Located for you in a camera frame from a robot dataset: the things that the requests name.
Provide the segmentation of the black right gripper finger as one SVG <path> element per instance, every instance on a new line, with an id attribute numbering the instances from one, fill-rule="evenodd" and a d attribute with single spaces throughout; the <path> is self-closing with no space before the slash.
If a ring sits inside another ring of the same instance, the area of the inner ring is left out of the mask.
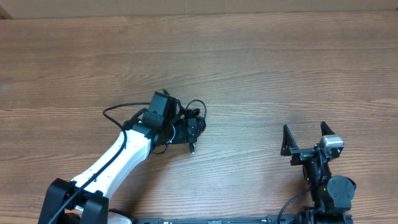
<path id="1" fill-rule="evenodd" d="M 296 153 L 297 150 L 298 146 L 295 142 L 295 139 L 290 132 L 288 124 L 285 124 L 283 127 L 283 140 L 280 154 L 281 156 L 291 156 L 292 154 Z"/>
<path id="2" fill-rule="evenodd" d="M 334 135 L 334 134 L 335 134 L 335 133 L 330 129 L 330 127 L 326 124 L 325 121 L 322 121 L 322 122 L 320 123 L 320 128 L 321 128 L 322 136 Z"/>

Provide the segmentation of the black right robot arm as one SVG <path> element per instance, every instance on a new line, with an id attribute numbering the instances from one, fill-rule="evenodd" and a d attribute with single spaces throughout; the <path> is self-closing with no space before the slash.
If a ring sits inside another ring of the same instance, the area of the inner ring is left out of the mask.
<path id="1" fill-rule="evenodd" d="M 353 223 L 351 201 L 356 183 L 345 176 L 333 176 L 328 163 L 339 158 L 345 146 L 343 138 L 335 134 L 326 122 L 320 123 L 322 137 L 312 148 L 300 149 L 287 124 L 283 127 L 281 156 L 290 156 L 292 166 L 302 166 L 308 189 L 290 199 L 277 215 L 276 223 Z M 294 201 L 310 194 L 312 206 L 296 215 L 284 215 Z"/>

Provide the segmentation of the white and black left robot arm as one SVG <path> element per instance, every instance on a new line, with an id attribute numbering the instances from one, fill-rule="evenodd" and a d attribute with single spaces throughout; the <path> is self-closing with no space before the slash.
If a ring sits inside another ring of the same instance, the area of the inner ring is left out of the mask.
<path id="1" fill-rule="evenodd" d="M 200 109 L 144 105 L 120 126 L 114 144 L 87 170 L 70 181 L 55 179 L 47 189 L 39 223 L 133 223 L 109 208 L 109 201 L 129 173 L 157 146 L 195 142 L 205 129 Z"/>

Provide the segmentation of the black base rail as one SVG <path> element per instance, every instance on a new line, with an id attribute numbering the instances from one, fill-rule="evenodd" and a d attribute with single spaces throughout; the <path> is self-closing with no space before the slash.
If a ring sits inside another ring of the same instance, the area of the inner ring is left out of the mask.
<path id="1" fill-rule="evenodd" d="M 135 218 L 133 224 L 302 224 L 302 223 L 321 223 L 321 224 L 353 224 L 351 215 L 343 217 L 328 217 L 326 215 L 314 215 L 313 220 L 301 217 L 296 214 L 268 215 L 266 217 L 246 217 L 246 218 L 187 218 L 187 219 L 162 219 L 162 218 Z"/>

